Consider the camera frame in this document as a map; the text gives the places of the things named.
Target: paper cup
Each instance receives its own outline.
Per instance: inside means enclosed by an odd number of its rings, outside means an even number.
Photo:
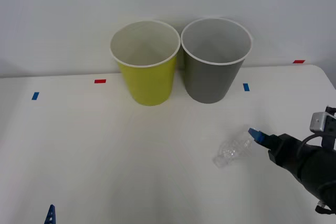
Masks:
[[[220,101],[252,48],[252,36],[240,24],[224,18],[204,18],[187,25],[181,35],[184,83],[201,103]]]
[[[156,20],[129,24],[113,36],[112,56],[138,103],[152,106],[168,99],[180,45],[178,32]]]

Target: blue object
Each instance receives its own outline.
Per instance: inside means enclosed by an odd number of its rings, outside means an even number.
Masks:
[[[35,92],[33,95],[32,100],[37,100],[38,94],[40,94],[40,92]]]
[[[262,143],[265,139],[265,136],[261,131],[256,131],[255,129],[250,128],[248,133],[250,133],[250,135],[254,138],[254,141],[259,144]]]
[[[56,224],[56,213],[54,205],[50,205],[44,224]]]
[[[248,87],[247,83],[243,83],[243,85],[244,85],[244,90],[245,91],[250,91],[250,88]]]

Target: tape marker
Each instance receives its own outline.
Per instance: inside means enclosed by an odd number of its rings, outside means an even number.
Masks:
[[[297,63],[297,64],[302,64],[304,63],[306,60],[295,60],[293,63]]]
[[[245,91],[250,91],[250,88],[248,87],[247,83],[243,83],[243,85],[244,85],[244,90]]]
[[[33,98],[32,98],[32,100],[37,100],[38,94],[40,94],[40,92],[35,92],[35,93],[33,94]]]
[[[95,83],[105,83],[106,79],[97,79],[95,80]]]

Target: cable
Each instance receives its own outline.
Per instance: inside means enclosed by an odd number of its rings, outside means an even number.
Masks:
[[[312,140],[313,138],[319,137],[319,136],[332,136],[332,137],[336,138],[336,133],[319,132],[319,133],[315,133],[315,134],[312,134],[312,135],[306,137],[306,138],[302,141],[301,145],[300,145],[299,148],[298,148],[298,151],[296,152],[296,158],[299,158],[299,157],[300,157],[300,152],[301,152],[303,146],[304,146],[308,141]]]

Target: red tape marker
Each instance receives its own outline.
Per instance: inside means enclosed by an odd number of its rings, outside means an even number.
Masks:
[[[95,83],[105,83],[106,79],[97,79],[95,80]]]
[[[300,63],[304,63],[306,60],[295,60],[293,63],[298,63],[298,64],[300,64]]]

